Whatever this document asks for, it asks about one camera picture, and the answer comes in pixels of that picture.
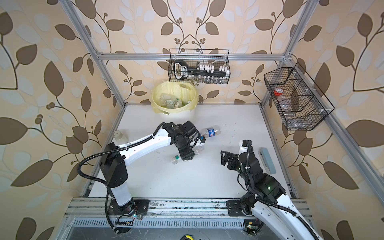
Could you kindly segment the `clear bottle blue cap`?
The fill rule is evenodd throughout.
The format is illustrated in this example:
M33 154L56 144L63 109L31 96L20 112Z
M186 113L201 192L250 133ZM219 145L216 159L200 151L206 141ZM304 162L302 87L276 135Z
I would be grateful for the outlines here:
M204 128L200 131L201 135L204 136L206 139L209 139L211 137L218 136L221 133L221 129L219 126L213 126Z

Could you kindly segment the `clear bottle green white label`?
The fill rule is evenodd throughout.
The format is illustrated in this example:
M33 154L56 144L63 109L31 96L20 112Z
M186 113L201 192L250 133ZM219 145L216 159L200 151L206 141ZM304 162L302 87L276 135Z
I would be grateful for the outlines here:
M159 105L166 109L176 109L183 105L182 101L174 95L161 94Z

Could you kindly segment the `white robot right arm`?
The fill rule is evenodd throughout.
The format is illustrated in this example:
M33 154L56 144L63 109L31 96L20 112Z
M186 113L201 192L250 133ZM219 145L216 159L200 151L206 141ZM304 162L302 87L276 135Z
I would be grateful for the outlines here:
M241 197L242 214L258 218L281 240L321 240L322 237L295 207L283 186L264 172L253 151L221 151L221 164L238 172L247 193Z

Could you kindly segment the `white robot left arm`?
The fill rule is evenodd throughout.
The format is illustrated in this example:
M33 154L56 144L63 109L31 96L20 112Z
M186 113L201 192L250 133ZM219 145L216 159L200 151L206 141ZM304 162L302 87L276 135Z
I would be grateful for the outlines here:
M184 124L160 123L151 135L119 146L111 143L106 151L83 159L77 164L77 173L85 179L106 186L108 195L117 204L117 211L122 215L132 216L138 213L139 208L135 206L129 190L127 167L145 155L171 145L177 148L181 160L189 161L195 156L194 148L203 146L205 142L206 138L191 121ZM100 169L104 179L87 175L82 171L84 164L98 157L101 158Z

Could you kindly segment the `white ribbed trash bin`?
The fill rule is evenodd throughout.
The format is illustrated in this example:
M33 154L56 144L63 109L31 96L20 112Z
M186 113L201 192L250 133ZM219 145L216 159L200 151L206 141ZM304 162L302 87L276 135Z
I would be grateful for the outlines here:
M187 114L192 114L194 110L176 110L176 109L166 109L166 110L161 110L161 112L165 115L187 115Z

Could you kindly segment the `yellow plastic bin liner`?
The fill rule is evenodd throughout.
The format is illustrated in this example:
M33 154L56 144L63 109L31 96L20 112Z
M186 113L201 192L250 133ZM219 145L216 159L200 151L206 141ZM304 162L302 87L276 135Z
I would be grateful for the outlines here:
M159 105L159 97L161 94L174 95L179 98L183 105L176 110L194 110L199 101L199 93L195 86L190 83L180 82L163 82L156 86L150 98L151 106L155 113L162 114L161 110L166 110Z

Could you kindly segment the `light blue grey case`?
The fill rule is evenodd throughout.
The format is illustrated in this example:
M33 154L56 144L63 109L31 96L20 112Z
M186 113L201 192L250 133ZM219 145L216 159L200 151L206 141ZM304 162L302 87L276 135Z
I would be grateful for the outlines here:
M276 174L276 168L268 149L260 148L259 155L262 159L266 173L269 175Z

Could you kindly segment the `black white tool in basket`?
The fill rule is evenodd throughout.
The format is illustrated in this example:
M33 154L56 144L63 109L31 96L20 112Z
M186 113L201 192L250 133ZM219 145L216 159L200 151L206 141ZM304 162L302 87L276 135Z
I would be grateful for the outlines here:
M173 63L173 73L177 80L203 78L203 79L229 79L231 71L226 66L208 65L196 63L188 65L185 61L176 60Z

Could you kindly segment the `red cap item in basket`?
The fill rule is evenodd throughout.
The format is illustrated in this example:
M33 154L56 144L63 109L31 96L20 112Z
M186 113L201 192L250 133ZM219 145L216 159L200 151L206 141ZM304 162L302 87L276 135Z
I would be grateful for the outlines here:
M284 93L284 90L282 88L275 88L274 89L274 95L276 97L281 96Z

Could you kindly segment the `metal base rail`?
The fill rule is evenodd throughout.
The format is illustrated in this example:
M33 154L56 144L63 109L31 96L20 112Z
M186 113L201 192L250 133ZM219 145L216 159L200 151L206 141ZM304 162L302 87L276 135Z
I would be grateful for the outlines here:
M114 206L111 222L118 228L243 229L252 217L243 215L238 199L136 199L135 218ZM74 227L109 227L105 198L74 198L65 213Z

